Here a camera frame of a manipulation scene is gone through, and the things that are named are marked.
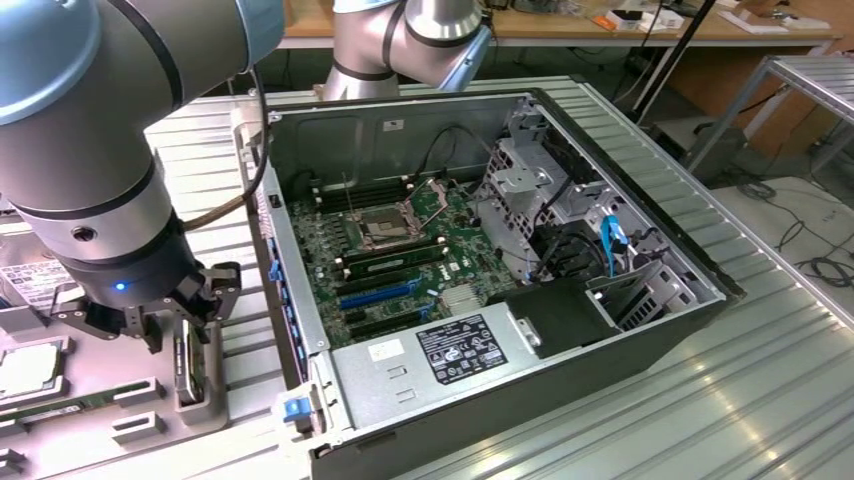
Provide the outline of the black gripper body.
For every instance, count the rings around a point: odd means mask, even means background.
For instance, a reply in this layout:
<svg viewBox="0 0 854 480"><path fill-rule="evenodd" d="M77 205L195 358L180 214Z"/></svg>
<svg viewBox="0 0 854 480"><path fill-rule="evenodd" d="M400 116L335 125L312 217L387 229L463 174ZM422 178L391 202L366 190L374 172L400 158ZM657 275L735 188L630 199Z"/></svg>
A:
<svg viewBox="0 0 854 480"><path fill-rule="evenodd" d="M152 241L128 255L97 262L63 261L92 302L113 309L139 306L155 316L171 312L165 296L199 265L203 268L177 219L171 219Z"/></svg>

